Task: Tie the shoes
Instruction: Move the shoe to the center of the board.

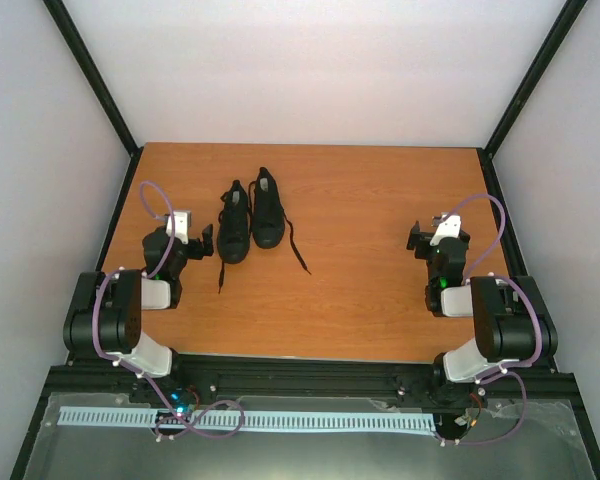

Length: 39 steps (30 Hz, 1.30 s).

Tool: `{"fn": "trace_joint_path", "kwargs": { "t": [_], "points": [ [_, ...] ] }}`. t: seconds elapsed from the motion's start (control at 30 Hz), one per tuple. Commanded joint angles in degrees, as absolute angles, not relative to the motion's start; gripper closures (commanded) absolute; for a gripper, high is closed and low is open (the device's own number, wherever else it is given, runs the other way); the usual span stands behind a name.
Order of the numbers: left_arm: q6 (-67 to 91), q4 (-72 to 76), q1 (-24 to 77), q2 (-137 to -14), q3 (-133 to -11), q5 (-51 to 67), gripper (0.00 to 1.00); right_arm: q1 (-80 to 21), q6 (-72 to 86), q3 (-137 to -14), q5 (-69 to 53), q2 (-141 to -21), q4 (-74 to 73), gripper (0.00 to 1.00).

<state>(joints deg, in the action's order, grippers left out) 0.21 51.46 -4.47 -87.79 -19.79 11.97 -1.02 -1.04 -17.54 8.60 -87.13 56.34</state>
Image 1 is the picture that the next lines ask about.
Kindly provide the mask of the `black sneaker with laces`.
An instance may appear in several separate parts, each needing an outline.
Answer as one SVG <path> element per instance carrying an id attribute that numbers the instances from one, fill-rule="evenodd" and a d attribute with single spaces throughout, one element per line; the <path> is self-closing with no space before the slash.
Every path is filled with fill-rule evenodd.
<path id="1" fill-rule="evenodd" d="M 289 229 L 290 247 L 300 266 L 310 274 L 309 267 L 295 243 L 295 229 L 286 215 L 274 176 L 266 167 L 260 167 L 258 175 L 249 184 L 251 201 L 251 235 L 256 245 L 264 250 L 276 248 Z"/>

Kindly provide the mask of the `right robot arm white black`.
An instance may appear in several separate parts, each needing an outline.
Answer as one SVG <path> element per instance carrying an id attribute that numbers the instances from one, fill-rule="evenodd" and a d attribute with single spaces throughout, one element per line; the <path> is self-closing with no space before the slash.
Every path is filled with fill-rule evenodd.
<path id="1" fill-rule="evenodd" d="M 439 354 L 425 384 L 433 403 L 452 405 L 467 399 L 485 380 L 553 357 L 558 334 L 533 277 L 493 274 L 466 279 L 470 236 L 461 229 L 461 218 L 436 221 L 433 232 L 415 223 L 406 249 L 426 264 L 427 309 L 436 317 L 473 321 L 474 336 Z"/>

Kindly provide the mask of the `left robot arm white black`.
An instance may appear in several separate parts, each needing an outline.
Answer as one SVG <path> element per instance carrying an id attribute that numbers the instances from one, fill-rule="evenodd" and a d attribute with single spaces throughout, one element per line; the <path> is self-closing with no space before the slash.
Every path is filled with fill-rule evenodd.
<path id="1" fill-rule="evenodd" d="M 166 402 L 181 400 L 188 378 L 176 369 L 177 353 L 152 339 L 142 327 L 144 310 L 178 306 L 182 293 L 180 274 L 190 260 L 214 253 L 213 226 L 200 239 L 190 240 L 184 228 L 158 227 L 142 241 L 146 266 L 123 269 L 110 280 L 101 271 L 79 275 L 63 326 L 63 341 L 75 354 L 103 355 L 154 378 L 152 388 Z"/>

